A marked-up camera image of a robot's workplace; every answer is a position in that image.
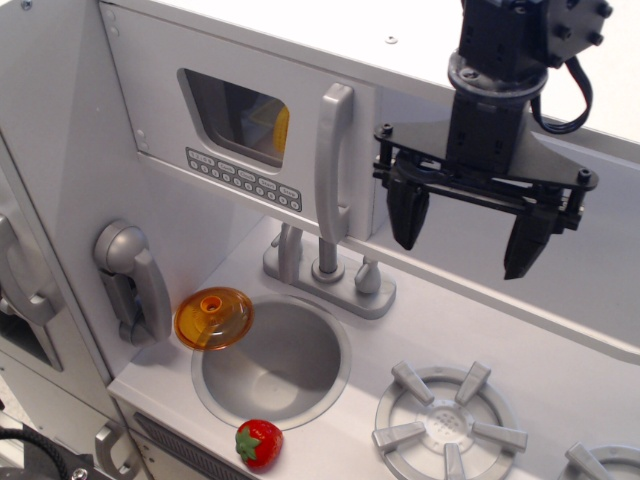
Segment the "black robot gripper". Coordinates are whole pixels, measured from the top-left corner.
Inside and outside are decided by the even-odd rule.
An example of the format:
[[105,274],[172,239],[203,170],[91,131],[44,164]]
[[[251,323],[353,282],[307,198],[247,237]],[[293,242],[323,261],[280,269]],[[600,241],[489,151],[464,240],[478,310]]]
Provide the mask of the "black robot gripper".
[[577,229],[598,179],[553,152],[528,127],[523,104],[491,105],[455,96],[448,120],[383,123],[374,175],[387,190],[393,237],[411,250],[430,194],[516,215],[504,279],[526,275],[554,232]]

